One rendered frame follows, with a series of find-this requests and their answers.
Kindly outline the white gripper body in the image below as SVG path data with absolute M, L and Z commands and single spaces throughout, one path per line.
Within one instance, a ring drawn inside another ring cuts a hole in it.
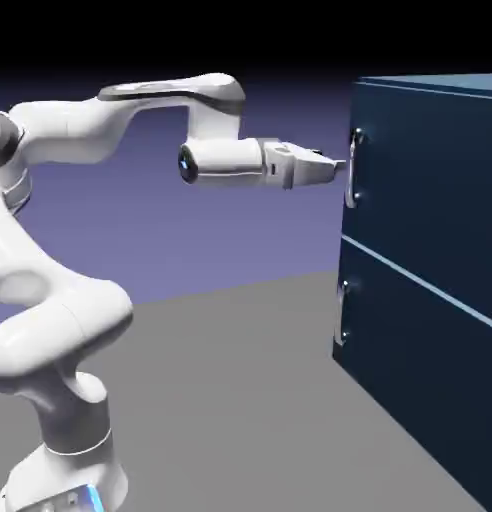
M 313 150 L 290 144 L 294 157 L 294 187 L 330 183 L 336 173 L 337 162 Z

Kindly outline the dark blue cabinet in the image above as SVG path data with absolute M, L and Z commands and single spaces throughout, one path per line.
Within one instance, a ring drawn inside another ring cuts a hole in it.
M 335 361 L 492 512 L 492 73 L 354 85 Z

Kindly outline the dark blue cabinet door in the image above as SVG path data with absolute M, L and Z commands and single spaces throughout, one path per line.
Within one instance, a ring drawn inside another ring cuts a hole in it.
M 492 512 L 492 320 L 349 237 L 343 280 L 334 359 Z
M 343 232 L 492 320 L 492 84 L 364 78 Z

